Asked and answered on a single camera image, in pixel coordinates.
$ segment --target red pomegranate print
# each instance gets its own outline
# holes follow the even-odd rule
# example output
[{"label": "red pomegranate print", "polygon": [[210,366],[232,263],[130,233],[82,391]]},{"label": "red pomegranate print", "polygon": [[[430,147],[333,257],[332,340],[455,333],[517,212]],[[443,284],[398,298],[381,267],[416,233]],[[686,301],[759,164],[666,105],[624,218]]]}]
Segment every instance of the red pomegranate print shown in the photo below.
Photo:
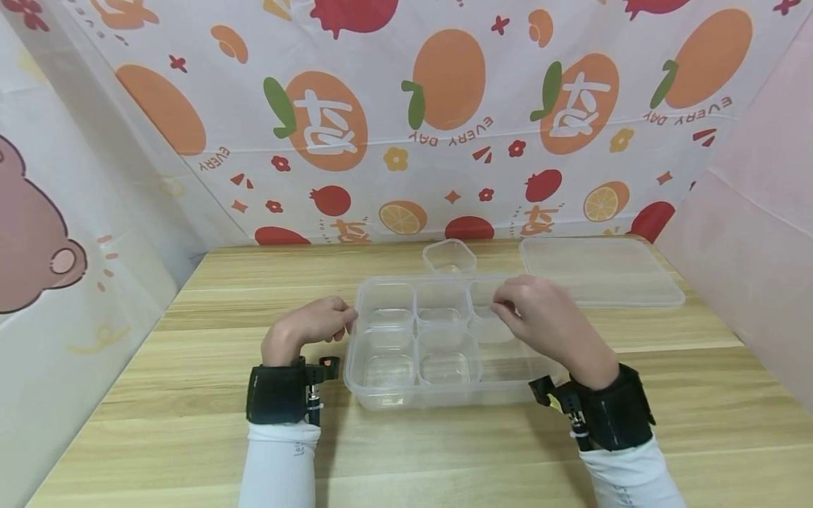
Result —
[{"label": "red pomegranate print", "polygon": [[550,198],[559,190],[559,186],[562,184],[562,173],[556,169],[547,169],[528,178],[525,184],[528,186],[525,190],[525,199],[531,203],[539,203]]},{"label": "red pomegranate print", "polygon": [[311,18],[322,22],[322,29],[339,38],[339,30],[370,33],[389,23],[398,0],[315,0]]},{"label": "red pomegranate print", "polygon": [[319,190],[313,189],[311,199],[320,212],[331,217],[344,215],[350,209],[350,195],[336,185],[328,185]]},{"label": "red pomegranate print", "polygon": [[638,212],[629,232],[655,243],[663,227],[674,214],[675,207],[665,201],[651,203]]},{"label": "red pomegranate print", "polygon": [[309,245],[310,240],[297,232],[277,226],[266,226],[254,233],[254,239],[260,245]]},{"label": "red pomegranate print", "polygon": [[635,19],[639,12],[649,12],[651,14],[668,14],[677,11],[689,0],[626,0],[627,8],[625,12],[632,12],[629,20]]},{"label": "red pomegranate print", "polygon": [[446,225],[446,238],[477,240],[494,238],[494,228],[489,221],[473,215],[458,217]]}]

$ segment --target arm sleeve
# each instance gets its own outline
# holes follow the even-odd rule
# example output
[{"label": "arm sleeve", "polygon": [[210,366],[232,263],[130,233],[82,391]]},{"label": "arm sleeve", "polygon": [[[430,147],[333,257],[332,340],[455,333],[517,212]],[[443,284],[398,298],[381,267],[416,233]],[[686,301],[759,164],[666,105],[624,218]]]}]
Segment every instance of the arm sleeve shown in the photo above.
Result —
[{"label": "arm sleeve", "polygon": [[599,508],[686,507],[654,437],[636,448],[579,455],[590,471]]},{"label": "arm sleeve", "polygon": [[321,429],[305,422],[249,423],[240,508],[314,508],[313,457]]}]

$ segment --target hand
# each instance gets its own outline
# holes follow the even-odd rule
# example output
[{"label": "hand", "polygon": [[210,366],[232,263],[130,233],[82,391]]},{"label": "hand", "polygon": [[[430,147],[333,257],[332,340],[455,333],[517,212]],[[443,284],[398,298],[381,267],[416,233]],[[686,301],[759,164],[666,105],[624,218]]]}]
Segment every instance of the hand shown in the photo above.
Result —
[{"label": "hand", "polygon": [[325,297],[282,316],[268,330],[260,351],[266,367],[287,367],[305,344],[340,341],[359,317],[339,297]]},{"label": "hand", "polygon": [[615,353],[555,282],[532,276],[506,280],[491,309],[518,339],[561,363],[584,386],[604,389],[618,377]]}]

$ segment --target table surface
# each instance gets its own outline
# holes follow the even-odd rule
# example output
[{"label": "table surface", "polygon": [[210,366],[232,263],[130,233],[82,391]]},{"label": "table surface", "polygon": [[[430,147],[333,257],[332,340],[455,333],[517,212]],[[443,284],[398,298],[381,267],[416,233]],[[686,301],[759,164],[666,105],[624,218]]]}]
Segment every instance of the table surface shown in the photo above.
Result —
[{"label": "table surface", "polygon": [[[317,297],[352,302],[369,276],[421,273],[424,245],[212,251],[29,506],[237,506],[246,384],[267,327]],[[516,241],[469,245],[478,271],[524,272]],[[585,313],[641,372],[689,506],[810,506],[813,419],[660,259],[686,293],[683,307]],[[343,341],[304,353],[312,361],[345,349]],[[318,506],[594,504],[567,421],[552,410],[380,413],[364,410],[341,381],[321,393]]]}]

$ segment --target printed backdrop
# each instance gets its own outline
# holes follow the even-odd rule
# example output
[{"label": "printed backdrop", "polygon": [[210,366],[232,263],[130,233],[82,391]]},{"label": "printed backdrop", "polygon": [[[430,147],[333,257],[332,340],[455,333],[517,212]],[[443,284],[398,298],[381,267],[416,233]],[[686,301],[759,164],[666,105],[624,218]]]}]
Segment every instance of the printed backdrop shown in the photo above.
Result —
[{"label": "printed backdrop", "polygon": [[811,9],[0,0],[0,506],[210,248],[654,241]]},{"label": "printed backdrop", "polygon": [[[501,3],[54,8],[69,10],[189,171],[261,244],[654,240],[810,10],[787,0]],[[2,4],[44,29],[35,2]]]}]

